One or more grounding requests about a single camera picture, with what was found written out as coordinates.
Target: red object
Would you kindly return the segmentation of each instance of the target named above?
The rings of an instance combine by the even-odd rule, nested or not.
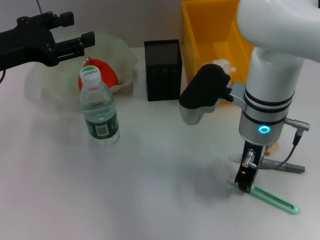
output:
[[[88,60],[85,62],[83,67],[86,66],[95,66],[100,70],[102,81],[108,86],[110,89],[114,85],[118,84],[118,78],[113,69],[104,61],[101,61],[99,59],[92,59],[91,57],[88,57]],[[82,88],[82,81],[80,76],[78,77],[78,86],[81,90]]]

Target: silver metal part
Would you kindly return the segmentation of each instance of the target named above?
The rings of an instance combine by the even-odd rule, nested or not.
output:
[[[242,110],[246,109],[246,101],[245,101],[245,90],[246,85],[239,82],[234,82],[231,85],[232,91],[230,92],[230,95],[233,97],[233,104],[240,107]]]
[[[290,118],[285,118],[284,119],[284,124],[287,124],[293,128],[296,128],[296,129],[299,129],[299,130],[302,130],[302,131],[309,131],[310,129],[310,124],[307,123],[307,122],[304,122],[304,121],[299,121],[299,120],[293,120],[293,119],[290,119]]]
[[[258,103],[258,102],[256,102],[256,101],[253,101],[252,99],[250,99],[250,97],[248,97],[248,95],[247,95],[246,92],[244,93],[244,96],[246,97],[246,100],[247,100],[248,102],[250,102],[252,105],[255,105],[256,107],[259,107],[259,108],[262,108],[262,109],[269,109],[269,110],[282,109],[282,108],[290,105],[291,102],[292,102],[292,99],[291,99],[290,101],[288,101],[288,102],[286,102],[286,103],[284,103],[284,104],[282,104],[282,105],[269,106],[269,105],[263,105],[263,104],[260,104],[260,103]]]
[[[212,113],[219,105],[220,100],[213,106],[202,106],[196,109],[189,109],[179,105],[180,114],[183,121],[188,125],[196,125],[200,122],[205,113]]]
[[[261,127],[269,128],[269,132],[260,132]],[[239,133],[247,142],[258,146],[265,146],[273,144],[279,139],[283,127],[283,121],[268,126],[257,124],[246,118],[246,116],[242,112],[240,117]]]
[[[253,163],[255,160],[255,151],[253,149],[249,149],[249,151],[246,153],[245,158],[242,162],[242,166],[244,168],[251,167],[253,169],[257,168],[257,165]]]
[[[276,122],[281,119],[284,119],[288,114],[289,108],[279,111],[279,112],[262,112],[253,109],[251,106],[247,105],[245,108],[245,113],[249,115],[251,118],[262,121],[262,122]]]
[[[297,130],[296,130],[296,134],[297,134],[298,136],[302,136],[302,135],[304,134],[304,131],[303,131],[303,130],[300,130],[300,129],[297,129]]]

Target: yellow plastic box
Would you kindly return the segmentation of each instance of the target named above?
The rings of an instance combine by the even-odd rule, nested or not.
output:
[[[231,82],[245,83],[254,48],[237,25],[239,0],[186,0],[184,17],[184,60],[188,80],[213,60],[226,59],[236,72]]]

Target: cable connector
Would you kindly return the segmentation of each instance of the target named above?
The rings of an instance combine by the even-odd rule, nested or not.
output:
[[[294,146],[297,146],[297,145],[298,145],[298,143],[299,143],[299,141],[300,141],[300,139],[301,139],[301,137],[302,137],[303,134],[304,134],[304,131],[303,131],[303,130],[300,130],[300,129],[297,129],[297,130],[296,130],[295,135],[294,135],[294,139],[293,139],[293,142],[292,142],[292,144],[293,144]]]
[[[245,158],[242,162],[242,166],[244,168],[253,168],[253,169],[256,169],[257,168],[257,165],[254,163],[254,160],[255,160],[255,151],[253,149],[249,149],[248,152],[246,153],[245,155]]]
[[[310,126],[311,124],[310,123],[307,123],[307,122],[304,122],[304,121],[299,121],[299,120],[293,120],[293,119],[290,119],[290,118],[285,118],[284,119],[284,124],[287,124],[293,128],[296,128],[298,130],[301,130],[301,131],[309,131],[310,129]]]

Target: water bottle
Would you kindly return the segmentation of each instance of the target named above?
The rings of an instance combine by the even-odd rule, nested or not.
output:
[[[120,134],[113,95],[96,66],[82,68],[80,78],[80,103],[89,133],[97,144],[111,144]]]

